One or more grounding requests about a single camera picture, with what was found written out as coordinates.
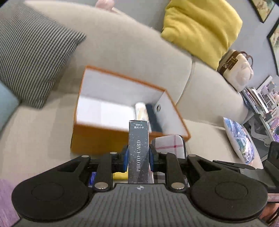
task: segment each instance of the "yellow object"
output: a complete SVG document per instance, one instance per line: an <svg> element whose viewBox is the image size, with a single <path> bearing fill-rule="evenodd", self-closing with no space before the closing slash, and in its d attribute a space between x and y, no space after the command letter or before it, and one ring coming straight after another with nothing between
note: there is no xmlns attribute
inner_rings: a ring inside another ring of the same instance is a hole
<svg viewBox="0 0 279 227"><path fill-rule="evenodd" d="M113 173L112 178L114 180L128 180L128 171L125 173L123 173L123 172Z"/></svg>
<svg viewBox="0 0 279 227"><path fill-rule="evenodd" d="M225 0L171 0L161 36L217 70L241 27L241 18Z"/></svg>

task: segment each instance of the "picture frame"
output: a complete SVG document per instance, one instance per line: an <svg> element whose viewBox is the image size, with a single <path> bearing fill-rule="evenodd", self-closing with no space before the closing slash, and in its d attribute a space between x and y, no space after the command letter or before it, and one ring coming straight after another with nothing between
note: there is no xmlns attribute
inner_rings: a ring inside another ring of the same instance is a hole
<svg viewBox="0 0 279 227"><path fill-rule="evenodd" d="M279 19L268 34L267 39L272 51L276 73L279 75Z"/></svg>
<svg viewBox="0 0 279 227"><path fill-rule="evenodd" d="M260 22L264 23L275 6L273 0L249 0Z"/></svg>

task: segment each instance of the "metal grommet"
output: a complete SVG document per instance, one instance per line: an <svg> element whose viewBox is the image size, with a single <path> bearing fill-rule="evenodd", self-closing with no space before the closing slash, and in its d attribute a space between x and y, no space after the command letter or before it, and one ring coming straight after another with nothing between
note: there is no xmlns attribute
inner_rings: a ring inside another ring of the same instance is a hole
<svg viewBox="0 0 279 227"><path fill-rule="evenodd" d="M98 182L94 186L97 189L103 190L103 189L108 188L109 185L106 182Z"/></svg>
<svg viewBox="0 0 279 227"><path fill-rule="evenodd" d="M171 186L173 189L176 189L176 190L181 190L181 189L185 188L185 184L180 183L180 182L172 183Z"/></svg>
<svg viewBox="0 0 279 227"><path fill-rule="evenodd" d="M159 111L161 110L161 105L158 105L158 106L156 107L156 110L157 110L157 112L159 112Z"/></svg>

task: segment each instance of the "gray wall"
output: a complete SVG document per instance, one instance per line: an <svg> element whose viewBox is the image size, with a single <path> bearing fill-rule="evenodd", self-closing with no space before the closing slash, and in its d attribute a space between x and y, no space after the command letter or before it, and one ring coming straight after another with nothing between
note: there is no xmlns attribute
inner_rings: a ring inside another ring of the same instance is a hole
<svg viewBox="0 0 279 227"><path fill-rule="evenodd" d="M72 0L79 3L95 5L97 0ZM248 0L227 0L243 20L243 26L232 49L246 51L254 58L254 77L249 86L258 87L268 75L272 75L279 85L276 76L272 53L267 35L279 18L279 7L275 6L265 23L261 23ZM165 7L169 0L115 0L116 8L133 17L137 21L161 31Z"/></svg>

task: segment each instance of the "logo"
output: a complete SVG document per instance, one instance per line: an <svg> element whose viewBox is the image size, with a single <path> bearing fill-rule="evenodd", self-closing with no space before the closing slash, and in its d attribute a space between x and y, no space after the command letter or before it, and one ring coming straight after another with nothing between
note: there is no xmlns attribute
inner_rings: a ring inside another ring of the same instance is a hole
<svg viewBox="0 0 279 227"><path fill-rule="evenodd" d="M142 189L144 189L144 187L143 186L138 186L137 189L142 190Z"/></svg>

